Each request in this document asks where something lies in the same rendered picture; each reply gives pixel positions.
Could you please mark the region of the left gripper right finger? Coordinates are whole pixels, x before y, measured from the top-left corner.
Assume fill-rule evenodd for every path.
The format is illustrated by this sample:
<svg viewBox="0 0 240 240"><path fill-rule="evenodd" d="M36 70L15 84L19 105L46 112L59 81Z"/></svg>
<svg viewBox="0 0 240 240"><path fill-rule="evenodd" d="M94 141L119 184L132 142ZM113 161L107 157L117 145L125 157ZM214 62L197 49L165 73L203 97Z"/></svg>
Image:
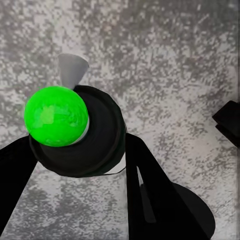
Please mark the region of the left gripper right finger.
<svg viewBox="0 0 240 240"><path fill-rule="evenodd" d="M208 240L208 235L164 173L144 141L125 135L129 240ZM147 222L137 167L156 223Z"/></svg>

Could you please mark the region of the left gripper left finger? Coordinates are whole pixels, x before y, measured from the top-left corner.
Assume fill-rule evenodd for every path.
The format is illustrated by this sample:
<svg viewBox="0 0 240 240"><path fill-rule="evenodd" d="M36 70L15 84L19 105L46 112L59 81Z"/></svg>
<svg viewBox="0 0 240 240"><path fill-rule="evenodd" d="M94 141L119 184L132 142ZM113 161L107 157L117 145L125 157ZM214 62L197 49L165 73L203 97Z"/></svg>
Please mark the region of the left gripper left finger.
<svg viewBox="0 0 240 240"><path fill-rule="evenodd" d="M0 149L0 236L37 162L29 136Z"/></svg>

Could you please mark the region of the insectifuge atomizer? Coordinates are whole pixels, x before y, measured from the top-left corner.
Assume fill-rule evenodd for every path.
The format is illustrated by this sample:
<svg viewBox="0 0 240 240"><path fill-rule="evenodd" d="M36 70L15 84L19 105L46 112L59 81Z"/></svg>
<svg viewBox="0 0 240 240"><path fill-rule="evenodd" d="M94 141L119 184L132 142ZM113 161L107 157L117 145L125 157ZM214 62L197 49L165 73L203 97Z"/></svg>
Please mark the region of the insectifuge atomizer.
<svg viewBox="0 0 240 240"><path fill-rule="evenodd" d="M24 109L29 145L42 165L60 176L116 175L126 168L127 127L121 108L98 88L78 85L89 62L59 54L61 86L37 91Z"/></svg>

